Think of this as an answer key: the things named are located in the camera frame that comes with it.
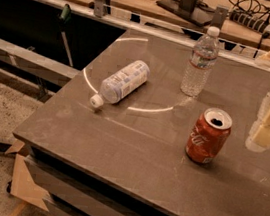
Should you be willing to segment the upright clear water bottle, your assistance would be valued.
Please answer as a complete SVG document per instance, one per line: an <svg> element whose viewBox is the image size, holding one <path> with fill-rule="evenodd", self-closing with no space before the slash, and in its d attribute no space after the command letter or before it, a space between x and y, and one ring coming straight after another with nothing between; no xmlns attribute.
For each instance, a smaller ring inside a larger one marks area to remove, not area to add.
<svg viewBox="0 0 270 216"><path fill-rule="evenodd" d="M220 29L210 26L192 48L180 88L190 97L199 96L207 83L218 57L219 35Z"/></svg>

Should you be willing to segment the lying white-label plastic bottle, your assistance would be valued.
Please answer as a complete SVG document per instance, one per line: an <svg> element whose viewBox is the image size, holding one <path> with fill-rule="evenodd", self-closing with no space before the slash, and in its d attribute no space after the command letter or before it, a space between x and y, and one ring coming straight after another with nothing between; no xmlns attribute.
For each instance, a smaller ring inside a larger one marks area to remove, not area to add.
<svg viewBox="0 0 270 216"><path fill-rule="evenodd" d="M99 92L90 98L94 108L101 108L105 103L115 104L144 84L150 69L142 60L134 61L118 70L101 82Z"/></svg>

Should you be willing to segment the red Coca-Cola can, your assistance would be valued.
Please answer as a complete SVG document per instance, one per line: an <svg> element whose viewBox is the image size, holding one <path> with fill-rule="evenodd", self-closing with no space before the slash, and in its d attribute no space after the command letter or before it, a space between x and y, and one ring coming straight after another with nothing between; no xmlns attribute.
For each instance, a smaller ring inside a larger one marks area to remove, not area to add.
<svg viewBox="0 0 270 216"><path fill-rule="evenodd" d="M195 163L207 164L218 155L231 132L232 118L220 108L206 109L197 119L186 144Z"/></svg>

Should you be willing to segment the black and white power strip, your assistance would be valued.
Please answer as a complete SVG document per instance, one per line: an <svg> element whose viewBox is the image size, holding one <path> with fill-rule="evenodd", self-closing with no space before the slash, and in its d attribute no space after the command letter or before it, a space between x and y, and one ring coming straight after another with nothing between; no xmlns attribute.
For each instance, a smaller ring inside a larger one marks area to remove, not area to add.
<svg viewBox="0 0 270 216"><path fill-rule="evenodd" d="M240 12L239 10L231 11L229 19L270 39L270 24L263 19L247 15L247 13Z"/></svg>

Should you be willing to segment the black monitor stand base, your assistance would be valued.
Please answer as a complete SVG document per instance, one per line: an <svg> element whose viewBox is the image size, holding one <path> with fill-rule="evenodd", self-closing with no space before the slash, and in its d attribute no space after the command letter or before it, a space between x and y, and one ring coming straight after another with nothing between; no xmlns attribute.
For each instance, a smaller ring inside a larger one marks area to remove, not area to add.
<svg viewBox="0 0 270 216"><path fill-rule="evenodd" d="M204 27L212 22L212 13L197 8L198 0L157 0L159 7L172 12L187 22Z"/></svg>

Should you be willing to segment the cardboard piece under table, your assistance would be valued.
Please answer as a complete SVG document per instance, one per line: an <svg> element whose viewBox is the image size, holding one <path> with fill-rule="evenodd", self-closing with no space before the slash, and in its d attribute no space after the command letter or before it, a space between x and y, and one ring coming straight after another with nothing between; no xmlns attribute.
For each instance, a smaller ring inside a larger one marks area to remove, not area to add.
<svg viewBox="0 0 270 216"><path fill-rule="evenodd" d="M10 194L43 209L43 211L47 211L42 199L48 192L36 185L24 161L24 158L29 155L26 145L21 140L16 140L5 153L6 155L13 154L16 156Z"/></svg>

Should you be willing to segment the metal frame rail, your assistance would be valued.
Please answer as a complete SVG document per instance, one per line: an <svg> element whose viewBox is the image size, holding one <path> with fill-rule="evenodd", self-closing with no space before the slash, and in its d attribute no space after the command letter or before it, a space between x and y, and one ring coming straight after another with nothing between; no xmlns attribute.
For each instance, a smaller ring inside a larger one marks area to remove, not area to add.
<svg viewBox="0 0 270 216"><path fill-rule="evenodd" d="M38 3L43 3L44 5L51 5L54 8L62 9L67 3L65 0L33 0ZM98 17L94 15L91 8L85 6L80 6L79 4L70 2L71 10L74 14L79 16L84 16L90 18L91 20L108 24L111 26L116 26L124 30L135 30L137 32L142 32L150 36L156 36L170 42L175 42L183 47L189 47L190 49L194 47L194 40L185 37L182 34L174 33L171 31L166 31L165 29L152 28L151 26L145 26L144 24L138 24L137 22L131 22L130 20L125 20L125 18L118 18L112 15L105 15ZM255 67L256 69L262 69L263 71L268 71L270 73L270 67L263 67L256 64L256 62L250 57L244 57L243 55L237 55L237 53L232 53L231 51L220 51L219 56L225 59L230 59L231 61L236 61L238 63L243 63L244 65L249 65L250 67Z"/></svg>

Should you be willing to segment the right metal bracket post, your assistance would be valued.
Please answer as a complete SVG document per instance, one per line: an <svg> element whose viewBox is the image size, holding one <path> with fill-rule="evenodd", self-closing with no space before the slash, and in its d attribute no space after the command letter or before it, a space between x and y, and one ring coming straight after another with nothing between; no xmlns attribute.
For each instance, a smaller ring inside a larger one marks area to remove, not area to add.
<svg viewBox="0 0 270 216"><path fill-rule="evenodd" d="M212 22L210 25L212 27L218 27L219 29L222 29L223 23L228 16L228 10L229 8L227 6L218 5L215 9L214 16L212 17Z"/></svg>

